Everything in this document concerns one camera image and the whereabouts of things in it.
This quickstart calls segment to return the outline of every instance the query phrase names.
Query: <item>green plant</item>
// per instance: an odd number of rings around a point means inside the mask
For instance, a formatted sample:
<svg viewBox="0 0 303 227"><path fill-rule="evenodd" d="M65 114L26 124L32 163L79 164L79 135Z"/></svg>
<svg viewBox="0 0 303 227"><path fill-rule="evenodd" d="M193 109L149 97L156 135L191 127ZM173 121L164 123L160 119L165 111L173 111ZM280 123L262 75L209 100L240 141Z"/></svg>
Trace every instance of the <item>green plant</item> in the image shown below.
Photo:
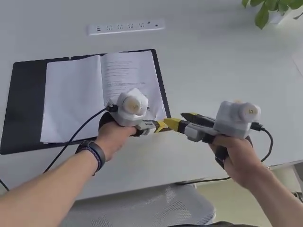
<svg viewBox="0 0 303 227"><path fill-rule="evenodd" d="M249 2L252 7L262 4L255 17L255 24L260 29L267 24L270 11L277 11L283 16L289 9L298 9L303 5L303 0L242 0L242 5L246 8Z"/></svg>

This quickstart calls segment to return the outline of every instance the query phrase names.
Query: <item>electrical outlet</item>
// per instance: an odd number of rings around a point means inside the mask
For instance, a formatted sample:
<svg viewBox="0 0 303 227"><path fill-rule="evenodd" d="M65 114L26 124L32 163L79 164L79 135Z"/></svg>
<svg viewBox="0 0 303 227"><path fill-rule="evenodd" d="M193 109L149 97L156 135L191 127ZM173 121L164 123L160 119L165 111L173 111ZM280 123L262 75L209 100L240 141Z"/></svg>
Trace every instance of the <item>electrical outlet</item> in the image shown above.
<svg viewBox="0 0 303 227"><path fill-rule="evenodd" d="M142 20L142 21L126 21L121 23L110 23L100 25L89 25L88 35L103 35L127 32L141 32L165 29L163 19L158 20Z"/></svg>

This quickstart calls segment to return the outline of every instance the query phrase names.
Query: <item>hand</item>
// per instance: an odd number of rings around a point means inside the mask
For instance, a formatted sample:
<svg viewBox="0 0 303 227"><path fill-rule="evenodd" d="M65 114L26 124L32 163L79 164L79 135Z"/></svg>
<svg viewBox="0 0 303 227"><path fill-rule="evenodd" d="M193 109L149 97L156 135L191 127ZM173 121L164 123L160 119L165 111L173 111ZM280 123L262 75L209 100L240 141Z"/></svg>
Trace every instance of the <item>hand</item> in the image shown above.
<svg viewBox="0 0 303 227"><path fill-rule="evenodd" d="M227 148L229 157L224 162L224 169L235 182L244 188L248 187L249 180L253 175L258 174L259 169L266 168L248 140L219 135L216 136L213 144L210 144L214 153L217 146Z"/></svg>
<svg viewBox="0 0 303 227"><path fill-rule="evenodd" d="M116 122L109 122L100 128L95 143L102 148L106 161L109 161L125 144L126 139L135 133L135 127L121 127Z"/></svg>

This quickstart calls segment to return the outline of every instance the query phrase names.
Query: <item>black wristwatch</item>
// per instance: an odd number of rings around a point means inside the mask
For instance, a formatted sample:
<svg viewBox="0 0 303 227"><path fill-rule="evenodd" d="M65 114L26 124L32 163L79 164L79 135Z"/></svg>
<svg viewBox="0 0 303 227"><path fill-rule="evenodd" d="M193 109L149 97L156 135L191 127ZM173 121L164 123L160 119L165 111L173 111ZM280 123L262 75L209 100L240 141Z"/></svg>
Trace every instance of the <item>black wristwatch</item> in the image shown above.
<svg viewBox="0 0 303 227"><path fill-rule="evenodd" d="M83 150L88 150L95 156L96 160L98 161L98 168L95 173L98 172L106 162L105 154L102 148L99 147L94 141L84 141L78 146L76 154Z"/></svg>

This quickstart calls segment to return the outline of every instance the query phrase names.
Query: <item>floor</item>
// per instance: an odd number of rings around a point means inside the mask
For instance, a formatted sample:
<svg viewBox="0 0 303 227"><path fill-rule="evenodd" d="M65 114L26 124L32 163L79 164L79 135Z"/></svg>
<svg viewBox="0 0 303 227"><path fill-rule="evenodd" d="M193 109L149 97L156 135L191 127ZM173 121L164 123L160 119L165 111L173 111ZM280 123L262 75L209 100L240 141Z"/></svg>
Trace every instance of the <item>floor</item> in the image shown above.
<svg viewBox="0 0 303 227"><path fill-rule="evenodd" d="M274 171L280 181L292 192L301 191L291 167ZM216 207L215 221L229 221L234 224L248 224L270 227L254 197L233 180L204 184L197 188Z"/></svg>

